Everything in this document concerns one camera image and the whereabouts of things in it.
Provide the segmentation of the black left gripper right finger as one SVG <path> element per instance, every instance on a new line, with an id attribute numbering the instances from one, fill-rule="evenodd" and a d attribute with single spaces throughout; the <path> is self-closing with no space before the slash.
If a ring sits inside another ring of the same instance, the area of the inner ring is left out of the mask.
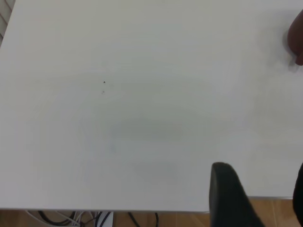
<path id="1" fill-rule="evenodd" d="M 292 202 L 296 218 L 300 226 L 303 226 L 303 164 L 298 171 Z"/>

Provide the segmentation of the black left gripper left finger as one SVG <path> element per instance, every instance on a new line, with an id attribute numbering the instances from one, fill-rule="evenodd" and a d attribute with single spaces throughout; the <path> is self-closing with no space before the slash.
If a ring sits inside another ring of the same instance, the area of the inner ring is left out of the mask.
<path id="1" fill-rule="evenodd" d="M 239 177 L 227 163 L 211 167 L 209 215 L 212 227 L 263 227 L 250 203 Z"/>

